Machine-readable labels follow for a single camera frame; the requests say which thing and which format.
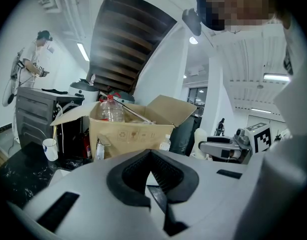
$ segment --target box flap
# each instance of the box flap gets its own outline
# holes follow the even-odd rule
[[[197,109],[193,104],[163,95],[159,95],[150,102],[147,108],[155,111],[176,127],[180,126]]]
[[[57,126],[60,124],[64,124],[67,122],[71,122],[74,120],[77,120],[78,118],[81,118],[83,116],[89,116],[90,112],[93,110],[95,106],[99,104],[99,101],[87,103],[81,106],[77,106],[68,112],[64,113],[63,115],[59,116],[57,119],[55,119],[50,125],[51,126]]]

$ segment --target white pillar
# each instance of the white pillar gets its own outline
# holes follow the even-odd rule
[[[136,104],[146,106],[159,95],[181,98],[188,44],[186,30],[176,24],[141,72],[133,94]]]
[[[221,105],[221,91],[223,86],[223,68],[217,57],[209,58],[209,77],[207,97],[205,100],[200,128],[213,136],[216,129]]]

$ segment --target white shirt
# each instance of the white shirt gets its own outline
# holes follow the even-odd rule
[[[32,64],[39,70],[42,69],[39,66],[39,56],[41,48],[37,47],[36,40],[32,41],[29,46],[27,46],[21,55],[20,60],[23,62],[24,59],[29,60]],[[22,87],[32,88],[35,83],[35,74],[30,72],[28,69],[23,68],[18,73],[18,79]]]
[[[283,66],[293,78],[307,60],[307,40],[296,19],[291,16],[289,29],[283,29],[287,41],[286,55]]]

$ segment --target white mug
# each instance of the white mug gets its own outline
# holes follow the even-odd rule
[[[57,141],[53,138],[46,138],[42,142],[42,147],[44,154],[49,161],[55,161],[58,159]]]

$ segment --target person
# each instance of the person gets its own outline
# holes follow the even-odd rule
[[[221,119],[221,121],[218,123],[218,126],[217,126],[217,128],[216,128],[216,130],[215,130],[215,133],[214,133],[215,136],[220,136],[220,134],[221,134],[222,136],[225,136],[225,125],[224,125],[224,122],[225,122],[225,119],[223,118],[223,119]]]
[[[307,62],[307,41],[296,19],[276,0],[197,0],[197,14],[211,30],[256,26],[279,20],[287,42],[283,67],[292,79]]]
[[[35,84],[36,77],[46,77],[49,72],[45,71],[39,64],[40,52],[42,47],[47,43],[47,41],[52,41],[53,38],[50,36],[48,30],[43,30],[38,32],[36,40],[31,42],[31,44],[24,49],[22,52],[22,58],[20,61],[24,65],[17,74],[17,87],[33,88]],[[13,120],[12,120],[12,133],[14,140],[19,142],[19,136],[17,131],[16,122],[16,104],[14,106]]]

